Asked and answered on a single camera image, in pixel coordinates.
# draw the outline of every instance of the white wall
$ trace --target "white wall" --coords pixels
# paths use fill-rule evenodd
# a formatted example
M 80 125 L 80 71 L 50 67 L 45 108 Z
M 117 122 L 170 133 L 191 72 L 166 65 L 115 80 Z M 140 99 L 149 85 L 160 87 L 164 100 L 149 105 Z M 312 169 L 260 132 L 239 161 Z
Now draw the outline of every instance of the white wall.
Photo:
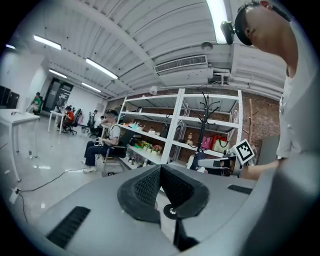
M 29 99 L 33 99 L 37 92 L 41 92 L 42 87 L 45 84 L 46 78 L 47 78 L 48 72 L 43 69 L 42 66 L 40 66 L 35 75 L 32 78 L 30 87 L 29 87 Z
M 0 57 L 0 85 L 19 94 L 17 108 L 29 102 L 29 90 L 37 70 L 41 67 L 44 56 L 5 50 Z M 39 71 L 34 84 L 42 80 L 43 72 Z
M 67 104 L 75 107 L 76 110 L 82 109 L 84 114 L 83 125 L 86 125 L 89 120 L 89 112 L 93 113 L 97 107 L 97 103 L 106 104 L 106 101 L 102 98 L 83 90 L 77 86 L 73 86 Z M 102 116 L 102 112 L 98 112 L 97 116 Z

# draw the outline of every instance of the ceiling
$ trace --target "ceiling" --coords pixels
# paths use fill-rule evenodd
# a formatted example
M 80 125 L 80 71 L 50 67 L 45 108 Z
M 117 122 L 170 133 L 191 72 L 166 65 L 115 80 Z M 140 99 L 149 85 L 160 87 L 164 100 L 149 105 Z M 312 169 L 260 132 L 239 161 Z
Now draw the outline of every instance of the ceiling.
M 225 0 L 234 21 L 243 0 Z M 33 35 L 62 45 L 44 46 Z M 45 55 L 49 67 L 76 84 L 87 83 L 106 99 L 172 87 L 208 84 L 213 68 L 228 69 L 226 88 L 278 99 L 284 87 L 285 63 L 278 57 L 246 46 L 216 44 L 205 0 L 47 0 L 39 3 L 17 28 L 12 40 L 33 54 Z M 202 50 L 210 42 L 213 49 Z M 192 65 L 156 73 L 156 65 L 206 55 L 206 65 Z M 90 58 L 119 79 L 88 65 Z

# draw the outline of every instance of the pink bag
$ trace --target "pink bag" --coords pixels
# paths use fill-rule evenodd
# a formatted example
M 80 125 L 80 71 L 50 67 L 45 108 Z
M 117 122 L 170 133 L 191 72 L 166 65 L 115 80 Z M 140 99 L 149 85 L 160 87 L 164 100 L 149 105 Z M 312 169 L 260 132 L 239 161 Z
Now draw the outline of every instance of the pink bag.
M 211 141 L 212 141 L 212 137 L 203 136 L 201 148 L 209 150 L 210 145 L 211 145 Z

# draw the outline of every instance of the white shirt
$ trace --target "white shirt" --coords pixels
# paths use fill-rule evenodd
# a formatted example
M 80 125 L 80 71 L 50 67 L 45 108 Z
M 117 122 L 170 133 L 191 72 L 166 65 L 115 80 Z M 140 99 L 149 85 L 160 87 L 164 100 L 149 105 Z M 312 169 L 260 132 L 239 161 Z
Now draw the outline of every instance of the white shirt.
M 98 118 L 98 119 L 95 120 L 95 122 L 94 122 L 94 128 L 97 128 L 100 124 L 101 124 L 101 118 Z
M 303 151 L 320 149 L 319 61 L 296 21 L 290 22 L 298 47 L 295 76 L 286 77 L 280 100 L 280 140 L 276 154 L 292 158 Z

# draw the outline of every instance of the black mesh grille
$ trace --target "black mesh grille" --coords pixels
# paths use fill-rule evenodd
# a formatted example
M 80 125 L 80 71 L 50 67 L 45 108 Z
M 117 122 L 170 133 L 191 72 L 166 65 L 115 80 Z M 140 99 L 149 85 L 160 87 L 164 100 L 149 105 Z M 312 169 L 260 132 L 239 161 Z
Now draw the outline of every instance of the black mesh grille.
M 161 170 L 161 185 L 175 208 L 186 202 L 194 193 L 190 184 L 164 168 Z
M 160 170 L 152 172 L 134 185 L 134 194 L 142 202 L 154 206 L 160 187 Z
M 47 235 L 52 243 L 65 248 L 77 232 L 80 225 L 90 213 L 90 209 L 76 206 L 55 228 Z

